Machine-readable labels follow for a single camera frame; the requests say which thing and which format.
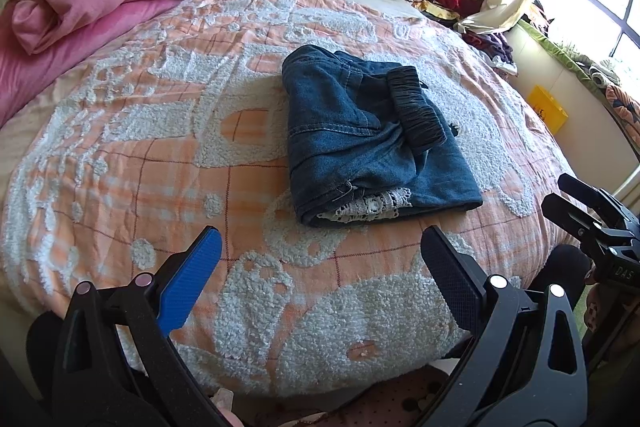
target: blue gripper pad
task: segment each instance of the blue gripper pad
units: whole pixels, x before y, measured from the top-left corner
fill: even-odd
[[[484,270],[473,257],[458,253],[438,227],[422,232],[420,253],[458,326],[479,334],[486,302]]]
[[[220,232],[208,227],[187,250],[187,258],[160,295],[158,326],[169,335],[184,323],[222,253]]]

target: denim pants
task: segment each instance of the denim pants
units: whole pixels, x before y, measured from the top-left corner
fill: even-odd
[[[289,176],[312,226],[482,204],[475,179],[417,71],[302,46],[282,65]]]

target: yellow box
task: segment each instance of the yellow box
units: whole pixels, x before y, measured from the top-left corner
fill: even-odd
[[[556,134],[569,118],[556,99],[544,87],[534,87],[527,97],[527,103],[545,123],[551,134]]]

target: elastic waistband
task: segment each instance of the elastic waistband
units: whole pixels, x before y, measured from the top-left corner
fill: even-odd
[[[427,103],[413,66],[390,70],[386,81],[400,118],[402,130],[414,155],[428,151],[447,140],[442,123]]]

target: bedspread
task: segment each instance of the bedspread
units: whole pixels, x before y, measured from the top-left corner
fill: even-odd
[[[302,44],[415,66],[484,205],[346,229],[297,223],[280,72]],[[78,87],[6,195],[9,284],[30,311],[64,314],[79,281],[125,285],[214,225],[222,258],[172,333],[208,389],[320,393],[442,356],[463,331],[419,254],[429,225],[522,285],[568,241],[540,212],[571,172],[556,142],[456,33],[427,19],[345,0],[187,0],[67,74]]]

